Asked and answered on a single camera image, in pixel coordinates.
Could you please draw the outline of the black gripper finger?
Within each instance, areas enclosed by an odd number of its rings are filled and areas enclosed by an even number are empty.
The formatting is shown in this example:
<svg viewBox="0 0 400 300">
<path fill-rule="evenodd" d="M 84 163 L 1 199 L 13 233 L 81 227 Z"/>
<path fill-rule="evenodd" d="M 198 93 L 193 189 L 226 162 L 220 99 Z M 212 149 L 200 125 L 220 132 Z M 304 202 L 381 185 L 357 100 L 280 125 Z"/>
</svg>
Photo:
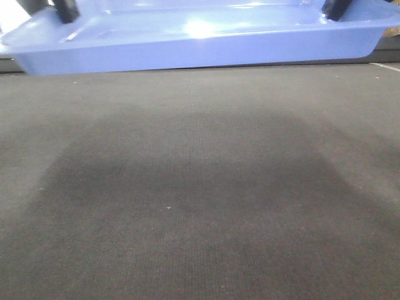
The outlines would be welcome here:
<svg viewBox="0 0 400 300">
<path fill-rule="evenodd" d="M 63 24 L 72 23 L 80 16 L 78 4 L 75 0 L 53 0 L 52 2 Z"/>
<path fill-rule="evenodd" d="M 344 15 L 352 0 L 325 0 L 322 12 L 327 19 L 338 21 Z"/>
</svg>

